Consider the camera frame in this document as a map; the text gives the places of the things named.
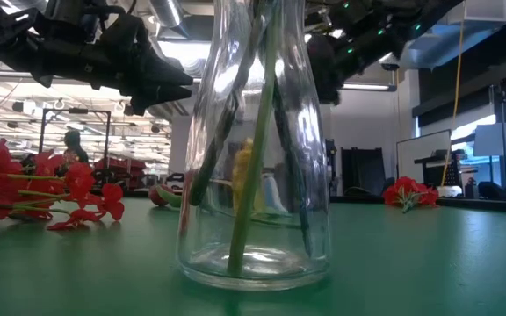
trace green tabletop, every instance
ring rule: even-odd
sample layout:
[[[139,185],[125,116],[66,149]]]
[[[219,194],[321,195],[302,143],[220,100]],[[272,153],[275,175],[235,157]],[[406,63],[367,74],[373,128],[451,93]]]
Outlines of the green tabletop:
[[[124,203],[83,231],[1,221],[0,315],[506,316],[506,213],[332,205],[327,280],[241,293],[177,270],[177,213]]]

